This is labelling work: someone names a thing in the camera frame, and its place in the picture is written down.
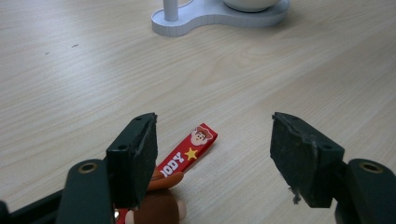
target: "wood grain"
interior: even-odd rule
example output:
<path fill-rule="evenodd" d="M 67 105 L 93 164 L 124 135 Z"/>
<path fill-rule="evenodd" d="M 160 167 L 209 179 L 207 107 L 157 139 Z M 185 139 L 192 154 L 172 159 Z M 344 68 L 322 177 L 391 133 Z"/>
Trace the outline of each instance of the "wood grain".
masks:
<path fill-rule="evenodd" d="M 279 25 L 151 31 L 162 1 L 0 2 L 0 199 L 15 211 L 105 156 L 156 112 L 159 157 L 205 122 L 219 133 L 173 192 L 181 223 L 335 223 L 292 203 L 269 157 L 271 115 L 298 116 L 396 171 L 396 2 L 292 1 Z"/>

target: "cartoon face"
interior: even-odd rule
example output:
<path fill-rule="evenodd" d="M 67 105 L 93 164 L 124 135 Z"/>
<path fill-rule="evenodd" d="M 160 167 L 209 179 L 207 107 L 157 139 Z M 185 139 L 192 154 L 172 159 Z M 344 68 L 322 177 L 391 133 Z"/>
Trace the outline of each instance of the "cartoon face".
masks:
<path fill-rule="evenodd" d="M 206 134 L 204 132 L 197 132 L 197 131 L 192 132 L 191 142 L 195 146 L 206 144 L 207 143 Z"/>

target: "white cup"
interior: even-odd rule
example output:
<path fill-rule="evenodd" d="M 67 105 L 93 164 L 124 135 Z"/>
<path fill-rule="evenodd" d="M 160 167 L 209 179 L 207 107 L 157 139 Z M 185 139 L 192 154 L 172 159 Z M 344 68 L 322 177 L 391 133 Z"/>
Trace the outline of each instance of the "white cup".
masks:
<path fill-rule="evenodd" d="M 223 0 L 225 5 L 238 11 L 259 12 L 271 7 L 279 0 Z"/>

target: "white stand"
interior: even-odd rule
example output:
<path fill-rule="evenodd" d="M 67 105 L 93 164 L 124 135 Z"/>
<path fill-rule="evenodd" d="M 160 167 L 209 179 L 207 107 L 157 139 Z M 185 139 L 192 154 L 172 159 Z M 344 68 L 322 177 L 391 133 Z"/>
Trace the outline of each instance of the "white stand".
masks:
<path fill-rule="evenodd" d="M 209 24 L 239 27 L 266 27 L 285 19 L 290 0 L 280 0 L 261 12 L 241 12 L 227 7 L 222 0 L 191 0 L 178 7 L 177 0 L 163 0 L 163 9 L 151 16 L 152 30 L 158 35 L 181 36 Z"/>

